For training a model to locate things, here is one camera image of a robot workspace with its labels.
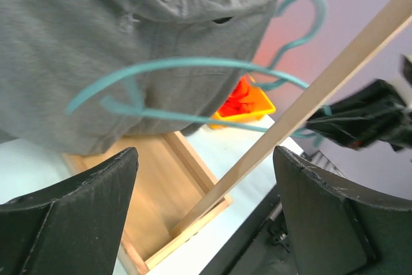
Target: wooden tray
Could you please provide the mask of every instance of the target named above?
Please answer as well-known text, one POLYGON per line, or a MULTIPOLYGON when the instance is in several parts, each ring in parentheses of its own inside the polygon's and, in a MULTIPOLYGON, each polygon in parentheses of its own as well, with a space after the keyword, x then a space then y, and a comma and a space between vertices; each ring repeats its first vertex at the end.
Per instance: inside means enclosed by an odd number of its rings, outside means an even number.
POLYGON ((121 138, 106 154, 68 156, 73 174, 83 172, 127 147, 139 154, 135 189, 119 258, 129 274, 146 274, 231 203, 229 196, 173 238, 171 230, 209 192, 217 179, 180 133, 121 138))

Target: wooden stick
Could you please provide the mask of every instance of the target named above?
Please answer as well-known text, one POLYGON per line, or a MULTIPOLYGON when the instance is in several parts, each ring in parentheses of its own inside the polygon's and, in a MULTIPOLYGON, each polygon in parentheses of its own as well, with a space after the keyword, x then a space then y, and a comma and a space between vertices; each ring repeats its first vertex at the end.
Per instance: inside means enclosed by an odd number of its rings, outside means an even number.
POLYGON ((412 0, 391 0, 214 188, 193 207, 173 229, 173 234, 184 231, 206 214, 411 20, 412 0))

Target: orange bin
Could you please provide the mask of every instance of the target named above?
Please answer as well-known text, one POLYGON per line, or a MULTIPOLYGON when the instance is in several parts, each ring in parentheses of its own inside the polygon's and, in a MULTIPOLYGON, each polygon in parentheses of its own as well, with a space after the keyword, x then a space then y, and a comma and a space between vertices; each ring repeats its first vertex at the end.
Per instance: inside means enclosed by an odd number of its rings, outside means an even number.
MULTIPOLYGON (((276 111, 276 108, 273 105, 272 101, 270 101, 266 93, 260 88, 250 86, 249 96, 250 96, 250 99, 254 102, 253 111, 251 111, 250 113, 237 114, 237 115, 223 117, 219 114, 219 112, 216 112, 212 116, 212 118, 217 119, 217 120, 224 120, 227 122, 245 123, 245 122, 253 122, 255 120, 259 120, 265 115, 272 114, 276 111)), ((211 124, 209 126, 212 129, 219 129, 219 128, 225 127, 222 125, 214 125, 214 124, 211 124)))

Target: gray t-shirt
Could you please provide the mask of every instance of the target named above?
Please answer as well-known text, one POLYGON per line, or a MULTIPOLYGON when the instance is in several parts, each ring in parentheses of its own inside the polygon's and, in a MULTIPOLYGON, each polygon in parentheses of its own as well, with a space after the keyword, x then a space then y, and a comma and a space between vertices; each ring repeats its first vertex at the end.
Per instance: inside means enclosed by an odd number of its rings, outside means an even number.
MULTIPOLYGON (((276 1, 0 0, 0 139, 88 155, 122 135, 190 131, 190 123, 107 112, 98 103, 104 95, 129 102, 122 83, 72 115, 64 110, 80 90, 131 64, 199 56, 250 61, 276 1)), ((173 68, 135 79, 147 107, 211 116, 242 74, 173 68)))

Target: white surface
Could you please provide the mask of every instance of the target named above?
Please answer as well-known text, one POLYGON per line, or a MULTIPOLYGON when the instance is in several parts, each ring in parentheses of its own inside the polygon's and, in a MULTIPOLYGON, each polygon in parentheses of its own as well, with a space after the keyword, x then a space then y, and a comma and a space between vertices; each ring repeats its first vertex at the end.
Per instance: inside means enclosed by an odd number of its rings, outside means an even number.
MULTIPOLYGON (((254 125, 268 128, 272 124, 273 120, 265 117, 254 125)), ((261 135, 232 128, 201 128, 188 140, 216 177, 221 178, 261 135)), ((291 138, 282 145, 297 154, 303 152, 291 138)), ((0 144, 0 162, 0 204, 70 177, 58 153, 23 140, 0 144)), ((275 182, 270 156, 230 192, 234 201, 224 212, 161 262, 149 275, 199 274, 275 182)), ((126 274, 119 262, 114 274, 126 274)))

